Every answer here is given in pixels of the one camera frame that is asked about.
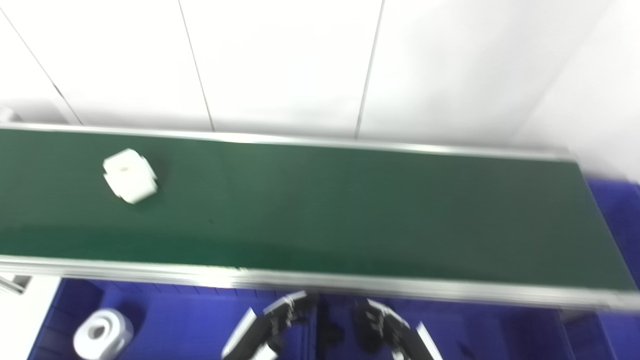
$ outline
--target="blue container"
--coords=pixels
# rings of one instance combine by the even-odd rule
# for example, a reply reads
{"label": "blue container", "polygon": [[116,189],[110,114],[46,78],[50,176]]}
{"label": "blue container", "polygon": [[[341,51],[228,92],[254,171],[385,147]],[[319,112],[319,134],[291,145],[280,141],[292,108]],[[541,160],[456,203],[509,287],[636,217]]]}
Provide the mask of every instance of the blue container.
{"label": "blue container", "polygon": [[[130,319],[135,335],[118,360],[217,360],[249,307],[256,313],[281,296],[275,291],[64,279],[29,360],[77,360],[76,329],[97,309]],[[285,332],[280,359],[312,360],[314,318]]]}
{"label": "blue container", "polygon": [[[351,324],[355,297],[326,297],[332,321],[345,330],[344,343],[327,359],[389,360],[383,347],[375,356],[356,345]],[[573,360],[559,312],[515,306],[375,298],[393,308],[412,327],[422,322],[444,360]]]}

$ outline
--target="robotic arm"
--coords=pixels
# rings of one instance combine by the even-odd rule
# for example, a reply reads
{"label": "robotic arm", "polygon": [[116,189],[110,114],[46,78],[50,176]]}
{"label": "robotic arm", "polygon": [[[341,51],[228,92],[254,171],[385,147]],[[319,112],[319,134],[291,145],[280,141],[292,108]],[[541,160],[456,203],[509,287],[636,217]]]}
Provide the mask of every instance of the robotic arm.
{"label": "robotic arm", "polygon": [[318,303],[316,294],[291,293],[256,315],[249,308],[222,349],[222,360],[275,360],[284,347],[281,334],[304,322]]}
{"label": "robotic arm", "polygon": [[442,360],[442,356],[422,323],[412,330],[390,307],[367,299],[353,313],[358,346],[370,354],[384,343],[391,347],[394,360]]}

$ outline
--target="panel seam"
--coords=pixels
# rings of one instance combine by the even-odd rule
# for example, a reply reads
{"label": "panel seam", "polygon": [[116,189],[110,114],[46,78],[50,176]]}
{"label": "panel seam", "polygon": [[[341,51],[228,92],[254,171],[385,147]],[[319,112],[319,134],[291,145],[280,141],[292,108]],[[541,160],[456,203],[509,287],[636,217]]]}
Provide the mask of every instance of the panel seam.
{"label": "panel seam", "polygon": [[360,100],[360,109],[358,111],[358,120],[356,121],[356,129],[353,133],[355,140],[360,136],[360,126],[362,125],[362,114],[364,113],[364,105],[367,100],[367,91],[369,89],[369,80],[371,78],[371,69],[373,68],[373,59],[376,56],[376,46],[378,45],[378,35],[380,33],[380,24],[382,23],[382,13],[385,9],[385,1],[380,2],[380,13],[378,14],[378,23],[376,24],[376,32],[373,35],[373,45],[371,46],[371,55],[369,56],[369,65],[367,66],[367,75],[364,79],[364,89],[362,90],[362,98]]}
{"label": "panel seam", "polygon": [[53,88],[56,90],[56,92],[58,93],[58,95],[60,95],[60,97],[62,98],[62,101],[65,102],[65,104],[67,105],[67,107],[69,108],[69,110],[71,111],[72,114],[74,114],[74,116],[76,117],[76,120],[80,123],[80,125],[84,125],[82,120],[80,120],[80,118],[78,117],[78,115],[76,114],[76,111],[73,109],[73,107],[71,107],[71,104],[69,104],[69,102],[67,101],[67,98],[62,94],[62,92],[60,91],[60,89],[58,88],[58,86],[56,86],[56,83],[53,81],[53,79],[50,77],[49,73],[44,69],[44,66],[42,66],[42,64],[40,63],[40,60],[38,60],[38,58],[36,57],[36,54],[33,53],[33,51],[31,50],[31,48],[27,45],[27,42],[24,41],[24,38],[22,37],[22,35],[20,35],[20,32],[18,31],[18,29],[15,27],[15,25],[13,25],[13,23],[11,22],[11,19],[9,19],[9,16],[7,16],[7,14],[4,12],[4,10],[2,8],[0,8],[0,12],[4,15],[4,18],[6,19],[6,21],[9,23],[9,25],[12,27],[12,29],[15,31],[15,34],[18,35],[18,38],[20,38],[20,41],[24,44],[24,47],[27,48],[27,51],[29,51],[29,54],[31,54],[31,57],[33,57],[33,59],[36,61],[36,63],[38,64],[38,66],[40,67],[40,69],[42,70],[42,72],[45,74],[45,76],[47,77],[47,79],[49,79],[49,82],[51,83],[51,85],[53,86]]}
{"label": "panel seam", "polygon": [[182,2],[178,0],[178,7],[180,8],[180,16],[182,16],[182,23],[184,24],[184,32],[187,34],[187,41],[189,42],[189,50],[191,50],[191,57],[193,59],[193,65],[196,68],[196,75],[198,76],[198,83],[200,84],[200,91],[202,92],[202,99],[204,100],[204,106],[207,108],[207,116],[209,117],[209,123],[211,125],[211,131],[215,131],[216,128],[213,125],[213,119],[211,118],[211,112],[209,111],[209,101],[207,101],[207,95],[204,92],[204,86],[202,86],[202,78],[200,77],[200,69],[198,69],[198,62],[196,61],[196,54],[193,52],[193,44],[191,43],[191,36],[189,35],[189,28],[187,28],[187,20],[184,18],[184,11],[182,10]]}

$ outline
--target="white wall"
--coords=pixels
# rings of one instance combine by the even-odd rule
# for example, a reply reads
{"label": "white wall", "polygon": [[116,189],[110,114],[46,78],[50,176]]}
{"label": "white wall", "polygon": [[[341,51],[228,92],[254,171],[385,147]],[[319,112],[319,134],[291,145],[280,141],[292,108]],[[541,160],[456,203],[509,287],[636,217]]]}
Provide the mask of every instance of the white wall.
{"label": "white wall", "polygon": [[78,124],[46,73],[0,12],[0,112],[10,108],[26,122]]}
{"label": "white wall", "polygon": [[0,1],[84,125],[211,130],[176,1]]}
{"label": "white wall", "polygon": [[640,2],[618,0],[511,139],[567,147],[598,176],[640,181]]}
{"label": "white wall", "polygon": [[[640,181],[638,4],[385,0],[358,127],[380,0],[0,0],[85,124],[566,147]],[[12,41],[0,74],[34,62]],[[21,69],[0,102],[54,103]]]}
{"label": "white wall", "polygon": [[353,136],[380,0],[183,0],[217,131]]}

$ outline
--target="white plastic part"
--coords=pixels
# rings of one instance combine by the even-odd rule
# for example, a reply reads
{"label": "white plastic part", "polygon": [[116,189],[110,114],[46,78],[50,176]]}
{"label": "white plastic part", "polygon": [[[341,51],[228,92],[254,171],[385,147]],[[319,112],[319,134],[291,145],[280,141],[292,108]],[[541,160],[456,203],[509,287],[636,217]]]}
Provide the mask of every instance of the white plastic part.
{"label": "white plastic part", "polygon": [[438,350],[438,347],[436,347],[436,343],[433,342],[433,339],[431,338],[431,335],[429,335],[427,328],[424,327],[424,324],[422,322],[419,323],[418,326],[415,327],[415,330],[420,336],[420,339],[422,339],[424,346],[429,350],[429,354],[431,354],[433,360],[442,360],[442,355],[440,355],[440,351]]}
{"label": "white plastic part", "polygon": [[278,353],[273,351],[267,343],[262,344],[250,360],[275,360],[278,358]]}
{"label": "white plastic part", "polygon": [[113,193],[135,204],[157,192],[156,174],[144,157],[132,149],[110,156],[102,163],[104,179]]}
{"label": "white plastic part", "polygon": [[229,336],[229,340],[227,340],[227,343],[222,348],[222,358],[229,355],[231,350],[233,350],[236,345],[238,345],[240,339],[242,339],[244,334],[246,334],[247,330],[251,327],[251,324],[253,324],[253,322],[257,318],[258,316],[256,316],[256,314],[253,312],[252,308],[249,308],[246,313],[244,313],[242,319],[240,319],[240,321],[236,325],[236,328],[231,333],[231,336]]}
{"label": "white plastic part", "polygon": [[129,319],[116,309],[100,309],[80,325],[74,348],[85,360],[114,360],[132,338]]}

